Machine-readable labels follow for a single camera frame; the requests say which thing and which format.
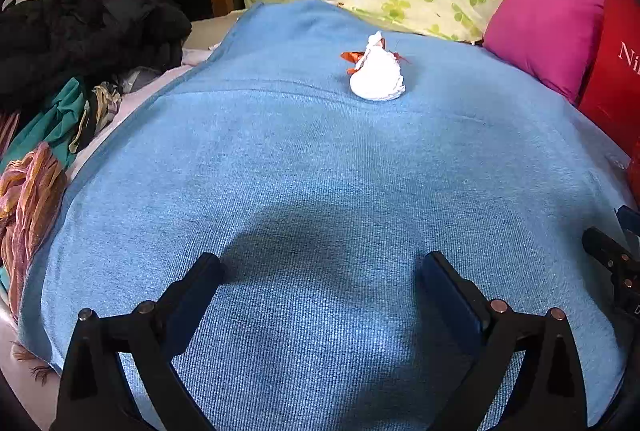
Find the red plastic mesh basket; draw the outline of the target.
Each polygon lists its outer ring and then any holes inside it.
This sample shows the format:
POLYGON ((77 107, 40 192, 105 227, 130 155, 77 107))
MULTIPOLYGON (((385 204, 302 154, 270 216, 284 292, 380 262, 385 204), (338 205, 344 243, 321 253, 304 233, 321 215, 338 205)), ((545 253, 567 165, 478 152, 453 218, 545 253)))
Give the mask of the red plastic mesh basket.
POLYGON ((637 143, 632 151, 626 170, 626 180, 634 201, 640 204, 640 143, 637 143))

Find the pink orange striped cloth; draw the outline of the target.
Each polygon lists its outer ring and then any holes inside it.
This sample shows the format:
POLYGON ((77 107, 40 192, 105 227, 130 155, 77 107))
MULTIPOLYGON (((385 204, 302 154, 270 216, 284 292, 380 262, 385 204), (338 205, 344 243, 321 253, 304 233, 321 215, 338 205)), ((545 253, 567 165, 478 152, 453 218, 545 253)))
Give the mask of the pink orange striped cloth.
POLYGON ((1 175, 1 263, 14 318, 20 315, 27 273, 58 216, 66 185, 61 163, 44 142, 9 162, 1 175))

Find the teal cloth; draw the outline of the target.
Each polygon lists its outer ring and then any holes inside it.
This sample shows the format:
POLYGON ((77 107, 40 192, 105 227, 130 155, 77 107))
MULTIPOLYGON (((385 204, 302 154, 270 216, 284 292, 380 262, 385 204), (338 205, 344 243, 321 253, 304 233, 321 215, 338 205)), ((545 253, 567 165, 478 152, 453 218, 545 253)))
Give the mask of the teal cloth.
POLYGON ((68 146, 77 134, 85 103, 84 87, 77 79, 69 79, 58 93, 46 100, 43 110, 14 137, 1 160, 1 171, 11 161, 22 160, 41 142, 49 145, 53 156, 66 170, 75 160, 68 146))

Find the black fuzzy garment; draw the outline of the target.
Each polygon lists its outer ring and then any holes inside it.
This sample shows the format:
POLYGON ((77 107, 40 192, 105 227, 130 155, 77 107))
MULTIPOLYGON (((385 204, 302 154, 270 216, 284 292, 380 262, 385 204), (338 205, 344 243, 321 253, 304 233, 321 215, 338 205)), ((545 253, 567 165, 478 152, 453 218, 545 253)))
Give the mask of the black fuzzy garment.
POLYGON ((1 109, 40 107, 72 78, 99 83, 181 61, 191 33, 168 0, 27 0, 1 13, 1 109))

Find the pink pillow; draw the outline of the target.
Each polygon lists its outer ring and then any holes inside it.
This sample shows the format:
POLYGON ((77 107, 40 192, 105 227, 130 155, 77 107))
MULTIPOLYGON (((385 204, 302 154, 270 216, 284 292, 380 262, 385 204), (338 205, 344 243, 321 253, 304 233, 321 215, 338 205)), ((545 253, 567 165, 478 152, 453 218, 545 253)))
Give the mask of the pink pillow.
POLYGON ((604 0, 502 0, 483 46, 574 104, 600 40, 604 0))

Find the orange white wrapper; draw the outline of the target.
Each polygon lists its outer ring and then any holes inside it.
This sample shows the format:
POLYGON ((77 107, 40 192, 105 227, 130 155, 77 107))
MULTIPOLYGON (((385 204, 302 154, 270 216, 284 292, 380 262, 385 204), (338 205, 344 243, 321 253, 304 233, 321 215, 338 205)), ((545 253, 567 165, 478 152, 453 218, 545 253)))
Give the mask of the orange white wrapper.
POLYGON ((363 52, 343 52, 341 58, 352 64, 347 74, 350 91, 356 96, 370 102, 389 102, 405 93, 402 57, 386 48, 381 31, 368 37, 363 52))

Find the red Nilrich shopping bag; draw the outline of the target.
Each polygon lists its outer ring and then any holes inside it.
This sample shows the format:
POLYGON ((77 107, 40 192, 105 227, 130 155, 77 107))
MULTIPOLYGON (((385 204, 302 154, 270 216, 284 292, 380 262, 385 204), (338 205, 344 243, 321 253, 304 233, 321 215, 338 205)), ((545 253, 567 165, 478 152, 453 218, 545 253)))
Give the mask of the red Nilrich shopping bag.
POLYGON ((626 152, 639 143, 637 0, 604 0, 600 44, 579 110, 626 152))

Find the blue bed blanket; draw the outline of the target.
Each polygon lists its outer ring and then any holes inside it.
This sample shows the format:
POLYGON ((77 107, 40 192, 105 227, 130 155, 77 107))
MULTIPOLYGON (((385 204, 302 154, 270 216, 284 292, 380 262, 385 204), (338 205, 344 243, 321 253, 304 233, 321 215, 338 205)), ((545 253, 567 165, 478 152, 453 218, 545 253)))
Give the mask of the blue bed blanket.
POLYGON ((219 430, 423 430, 463 356, 427 298, 438 250, 489 298, 567 313, 596 422, 632 340, 582 249, 623 233, 626 154, 487 50, 390 32, 406 91, 350 91, 370 24, 260 4, 70 183, 24 290, 22 343, 61 368, 78 312, 130 312, 204 252, 226 281, 175 369, 219 430))

